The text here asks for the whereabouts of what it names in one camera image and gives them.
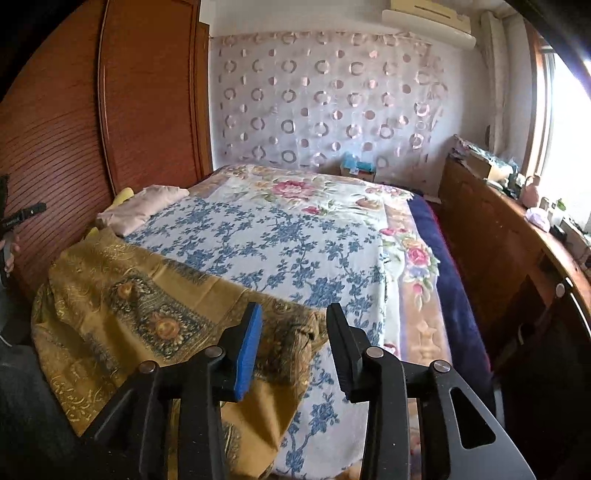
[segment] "window frame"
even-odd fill
[[[530,131],[525,145],[521,173],[525,177],[541,174],[552,139],[552,77],[554,51],[527,21],[525,32],[531,59],[531,116]]]

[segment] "floral bedspread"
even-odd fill
[[[260,166],[225,167],[190,190],[127,240],[309,306],[339,301],[374,345],[424,365],[450,360],[434,287],[439,262],[418,235],[411,193]],[[418,453],[412,404],[410,411]],[[367,406],[349,404],[340,391],[326,345],[274,472],[308,480],[339,474],[362,457],[366,421]]]

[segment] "yellow pillow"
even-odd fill
[[[130,189],[129,187],[124,188],[123,190],[121,190],[117,194],[117,196],[113,200],[113,203],[111,203],[111,205],[107,208],[107,210],[111,210],[112,208],[117,207],[118,205],[121,205],[124,201],[130,199],[132,196],[134,196],[134,191],[132,189]],[[98,232],[99,232],[99,229],[94,226],[92,229],[90,229],[90,232],[88,232],[88,234],[86,235],[86,238],[88,238],[92,235],[96,235]]]

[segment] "wooden wardrobe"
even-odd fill
[[[42,43],[0,103],[13,278],[32,298],[51,262],[124,187],[190,187],[212,171],[209,26],[199,0],[88,0]]]

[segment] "pink pillow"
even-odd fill
[[[96,216],[100,228],[111,227],[119,236],[127,236],[156,213],[189,195],[179,187],[152,185],[144,188],[121,205]]]

